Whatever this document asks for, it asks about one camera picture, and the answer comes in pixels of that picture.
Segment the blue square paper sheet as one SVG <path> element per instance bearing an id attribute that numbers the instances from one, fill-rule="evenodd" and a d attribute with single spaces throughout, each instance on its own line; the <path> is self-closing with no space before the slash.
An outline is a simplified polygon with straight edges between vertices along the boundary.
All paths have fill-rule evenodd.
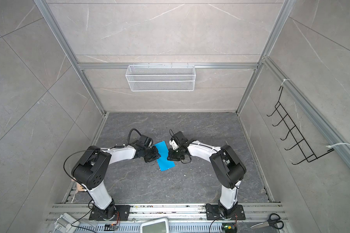
<path id="1" fill-rule="evenodd" d="M 158 153 L 160 155 L 160 158 L 157 159 L 159 169 L 161 171 L 166 171 L 175 167 L 175 163 L 167 159 L 169 155 L 169 150 L 166 146 L 166 143 L 164 141 L 161 141 L 159 143 L 156 143 L 154 146 L 157 148 Z"/>

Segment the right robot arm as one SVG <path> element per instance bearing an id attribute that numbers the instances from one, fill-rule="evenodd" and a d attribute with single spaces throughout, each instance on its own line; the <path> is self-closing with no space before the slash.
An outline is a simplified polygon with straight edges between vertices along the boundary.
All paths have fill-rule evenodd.
<path id="1" fill-rule="evenodd" d="M 230 218 L 238 207 L 237 194 L 241 181 L 247 171 L 245 165 L 229 145 L 215 147 L 201 143 L 195 139 L 187 139 L 183 132 L 173 133 L 167 160 L 184 162 L 185 157 L 201 158 L 212 164 L 218 181 L 222 185 L 221 197 L 218 201 L 219 215 Z"/>

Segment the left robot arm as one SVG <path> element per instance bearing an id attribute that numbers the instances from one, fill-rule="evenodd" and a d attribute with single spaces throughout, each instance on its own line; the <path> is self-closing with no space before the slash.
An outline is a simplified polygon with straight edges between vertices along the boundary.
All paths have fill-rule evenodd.
<path id="1" fill-rule="evenodd" d="M 160 158 L 151 138 L 141 135 L 134 142 L 112 148 L 90 146 L 73 167 L 71 176 L 87 190 L 98 209 L 106 210 L 113 205 L 104 184 L 109 165 L 136 158 L 143 158 L 146 163 Z"/>

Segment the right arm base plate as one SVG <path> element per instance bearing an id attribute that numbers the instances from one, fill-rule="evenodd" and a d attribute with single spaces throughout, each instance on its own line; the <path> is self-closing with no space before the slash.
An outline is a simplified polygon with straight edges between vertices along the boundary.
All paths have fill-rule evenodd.
<path id="1" fill-rule="evenodd" d="M 207 220 L 246 220 L 242 205 L 236 204 L 231 209 L 226 209 L 222 204 L 206 204 Z"/>

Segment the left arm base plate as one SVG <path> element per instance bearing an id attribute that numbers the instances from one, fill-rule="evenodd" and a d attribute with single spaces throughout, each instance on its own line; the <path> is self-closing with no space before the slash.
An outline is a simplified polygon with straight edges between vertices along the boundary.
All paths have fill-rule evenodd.
<path id="1" fill-rule="evenodd" d="M 94 206 L 88 220 L 96 221 L 127 221 L 130 213 L 130 205 L 110 205 L 107 209 L 102 210 Z"/>

